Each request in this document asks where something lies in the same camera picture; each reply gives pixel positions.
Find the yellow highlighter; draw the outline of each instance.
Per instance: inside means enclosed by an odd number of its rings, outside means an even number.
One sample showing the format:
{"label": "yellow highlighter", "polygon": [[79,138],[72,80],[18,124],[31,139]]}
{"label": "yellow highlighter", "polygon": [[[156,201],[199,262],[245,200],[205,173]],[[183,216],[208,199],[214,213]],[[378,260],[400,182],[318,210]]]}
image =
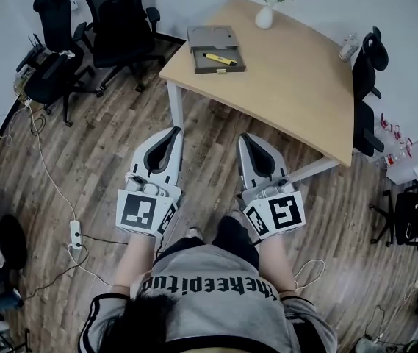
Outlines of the yellow highlighter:
{"label": "yellow highlighter", "polygon": [[223,63],[226,65],[234,66],[237,64],[236,60],[227,59],[226,57],[221,57],[221,56],[217,56],[213,54],[207,54],[206,52],[204,52],[202,55],[205,56],[207,59],[215,60],[216,62]]}

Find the wooden desk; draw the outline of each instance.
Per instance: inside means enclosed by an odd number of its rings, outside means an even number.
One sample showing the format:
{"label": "wooden desk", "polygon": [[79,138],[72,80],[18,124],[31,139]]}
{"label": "wooden desk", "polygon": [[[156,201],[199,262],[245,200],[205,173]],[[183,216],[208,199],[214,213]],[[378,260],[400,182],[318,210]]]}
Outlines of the wooden desk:
{"label": "wooden desk", "polygon": [[194,74],[185,43],[160,72],[167,80],[175,126],[184,129],[181,88],[242,111],[308,144],[325,158],[294,171],[292,181],[339,163],[353,150],[353,80],[338,58],[339,45],[311,27],[275,12],[273,27],[259,29],[261,5],[228,0],[206,24],[231,25],[246,72]]}

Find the desk leg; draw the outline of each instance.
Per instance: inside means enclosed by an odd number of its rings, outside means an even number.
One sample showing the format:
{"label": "desk leg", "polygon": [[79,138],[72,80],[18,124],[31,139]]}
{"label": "desk leg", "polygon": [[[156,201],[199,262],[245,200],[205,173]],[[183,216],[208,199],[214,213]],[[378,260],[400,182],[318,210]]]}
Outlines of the desk leg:
{"label": "desk leg", "polygon": [[171,118],[173,125],[181,128],[184,133],[184,116],[182,115],[181,87],[174,82],[167,81],[167,93],[170,97]]}
{"label": "desk leg", "polygon": [[338,165],[339,163],[335,160],[330,160],[327,157],[323,157],[318,161],[314,161],[307,166],[303,166],[298,170],[293,171],[289,174],[291,182],[298,182],[299,180],[311,177],[312,175],[321,173],[324,170],[328,170]]}

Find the floor plank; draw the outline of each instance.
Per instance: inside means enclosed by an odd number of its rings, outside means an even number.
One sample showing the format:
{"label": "floor plank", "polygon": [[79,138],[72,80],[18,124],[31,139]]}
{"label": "floor plank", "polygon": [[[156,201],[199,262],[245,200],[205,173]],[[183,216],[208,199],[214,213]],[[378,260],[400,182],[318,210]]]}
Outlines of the floor plank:
{"label": "floor plank", "polygon": [[[159,50],[167,56],[176,48],[159,43]],[[114,225],[117,189],[123,186],[135,148],[170,126],[166,84],[158,77],[160,67],[156,63],[147,67],[147,87],[140,94],[134,91],[133,78],[123,71],[101,99],[75,95],[71,128],[62,122],[60,104],[46,116],[40,134],[46,165],[74,205],[85,234],[126,239]],[[96,85],[105,73],[98,71],[92,83]],[[215,236],[217,222],[234,206],[234,195],[240,188],[235,155],[240,133],[252,132],[269,140],[283,154],[290,171],[321,157],[250,116],[195,93],[187,92],[183,97],[186,132],[179,186],[185,197],[164,246],[182,237],[191,226],[201,227],[207,241]],[[19,113],[11,128],[12,145],[0,143],[0,216],[12,211],[26,233],[29,260],[21,293],[27,296],[72,265],[66,252],[71,211],[46,176],[37,138],[30,134],[28,113]],[[302,191],[307,224],[286,234],[285,245],[294,271],[309,259],[326,262],[321,280],[300,295],[312,300],[337,331],[339,350],[348,352],[364,334],[377,304],[386,310],[385,340],[408,342],[418,325],[413,314],[417,293],[406,303],[403,299],[418,277],[418,252],[403,246],[387,249],[381,242],[370,245],[376,234],[372,227],[381,227],[384,221],[370,212],[368,204],[385,205],[381,191],[390,183],[384,173],[355,155],[350,168],[339,166],[305,179],[297,187]],[[90,253],[86,267],[112,281],[124,247],[86,239],[84,244]],[[315,278],[319,270],[318,266],[306,268],[299,283]],[[74,352],[91,299],[106,290],[89,274],[69,271],[29,299],[22,310],[8,314],[13,334],[18,338],[24,327],[30,328],[35,352]],[[377,335],[379,323],[376,317],[367,332]]]}

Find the black office chair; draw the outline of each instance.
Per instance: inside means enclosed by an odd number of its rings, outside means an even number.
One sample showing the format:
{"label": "black office chair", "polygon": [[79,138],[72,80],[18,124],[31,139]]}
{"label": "black office chair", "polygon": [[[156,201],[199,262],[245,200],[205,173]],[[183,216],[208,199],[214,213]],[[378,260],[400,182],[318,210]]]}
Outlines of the black office chair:
{"label": "black office chair", "polygon": [[[82,65],[84,52],[71,37],[71,4],[70,0],[34,0],[34,10],[39,12],[47,48],[52,54],[41,63],[33,59],[23,60],[21,64],[29,64],[35,72],[26,83],[24,93],[41,104],[50,115],[49,107],[60,97],[63,98],[63,121],[67,126],[73,123],[68,120],[68,98],[72,92],[94,93],[102,96],[102,91],[83,87],[80,79],[88,73],[94,76],[94,70],[87,66],[75,73]],[[74,38],[84,36],[86,23],[80,24]]]}
{"label": "black office chair", "polygon": [[385,227],[377,238],[370,240],[370,243],[376,244],[389,230],[390,240],[386,242],[387,247],[393,244],[396,237],[398,245],[416,246],[418,249],[418,180],[414,180],[411,187],[398,194],[395,211],[390,190],[384,191],[383,195],[388,196],[388,212],[374,204],[369,205],[370,209],[377,211],[386,219]]}
{"label": "black office chair", "polygon": [[[93,61],[96,68],[110,68],[111,73],[101,83],[106,90],[107,83],[124,67],[137,79],[135,90],[141,92],[144,86],[136,74],[134,64],[158,60],[165,64],[162,55],[150,54],[155,49],[154,34],[159,21],[155,7],[143,10],[142,0],[86,0],[93,16],[93,31],[96,33],[93,47]],[[152,30],[146,21],[151,22]]]}
{"label": "black office chair", "polygon": [[373,110],[363,99],[372,92],[378,98],[381,93],[375,87],[375,69],[383,71],[388,65],[388,54],[381,42],[381,33],[373,27],[367,34],[353,67],[354,86],[354,136],[353,146],[366,156],[373,156],[374,150],[383,152],[384,144],[373,135]]}
{"label": "black office chair", "polygon": [[375,69],[384,71],[388,66],[388,53],[381,42],[382,34],[377,27],[362,41],[362,48],[353,67],[354,100],[362,101],[368,93],[381,99],[382,95],[375,87]]}

